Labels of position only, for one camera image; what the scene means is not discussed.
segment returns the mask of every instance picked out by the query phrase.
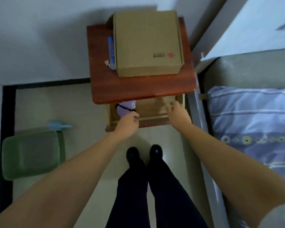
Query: tiled floor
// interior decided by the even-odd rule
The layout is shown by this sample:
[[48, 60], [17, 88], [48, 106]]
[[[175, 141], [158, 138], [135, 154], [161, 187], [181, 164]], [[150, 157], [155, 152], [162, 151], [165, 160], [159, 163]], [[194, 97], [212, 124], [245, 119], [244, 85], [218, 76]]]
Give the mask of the tiled floor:
[[[47, 126], [51, 119], [73, 125], [64, 130], [66, 157], [71, 158], [106, 135], [107, 115], [104, 105], [95, 105], [90, 84], [17, 90], [15, 131]], [[105, 227], [116, 197], [117, 181], [127, 170], [126, 150], [136, 146], [147, 162], [152, 144], [163, 148], [164, 160], [188, 192], [209, 227], [213, 227], [201, 164], [189, 144], [171, 126], [141, 128], [123, 144], [103, 173], [92, 197], [75, 227]], [[42, 176], [14, 181], [14, 200]], [[154, 198], [147, 194], [151, 227], [156, 227]]]

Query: cardboard box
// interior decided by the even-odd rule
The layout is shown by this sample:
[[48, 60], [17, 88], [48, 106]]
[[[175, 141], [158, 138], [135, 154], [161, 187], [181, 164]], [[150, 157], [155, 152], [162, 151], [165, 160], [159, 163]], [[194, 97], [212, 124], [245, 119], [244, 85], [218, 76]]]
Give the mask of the cardboard box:
[[113, 24], [119, 77], [174, 74], [183, 66], [176, 11], [116, 12]]

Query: person's left hand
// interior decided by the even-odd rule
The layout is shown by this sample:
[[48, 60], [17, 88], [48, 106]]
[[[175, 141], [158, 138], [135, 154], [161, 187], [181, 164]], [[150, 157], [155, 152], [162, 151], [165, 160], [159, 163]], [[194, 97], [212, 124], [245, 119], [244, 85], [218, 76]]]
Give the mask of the person's left hand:
[[132, 111], [131, 113], [123, 116], [114, 131], [121, 139], [128, 139], [131, 137], [138, 129], [139, 122], [138, 122], [139, 114]]

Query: green plastic container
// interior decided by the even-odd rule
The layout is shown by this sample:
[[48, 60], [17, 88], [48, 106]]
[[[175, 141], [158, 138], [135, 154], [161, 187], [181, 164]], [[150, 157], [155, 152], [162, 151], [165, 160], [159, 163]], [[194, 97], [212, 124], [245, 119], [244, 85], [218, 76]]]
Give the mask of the green plastic container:
[[6, 180], [48, 173], [65, 161], [61, 131], [16, 135], [2, 144], [2, 172]]

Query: forearm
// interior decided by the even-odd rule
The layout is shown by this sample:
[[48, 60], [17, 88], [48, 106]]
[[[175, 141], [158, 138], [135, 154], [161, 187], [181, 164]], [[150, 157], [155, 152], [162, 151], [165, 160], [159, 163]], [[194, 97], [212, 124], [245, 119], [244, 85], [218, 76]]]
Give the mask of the forearm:
[[180, 131], [222, 192], [252, 227], [285, 203], [285, 179], [194, 125]]
[[73, 227], [123, 140], [112, 133], [34, 184], [0, 215], [0, 227]]

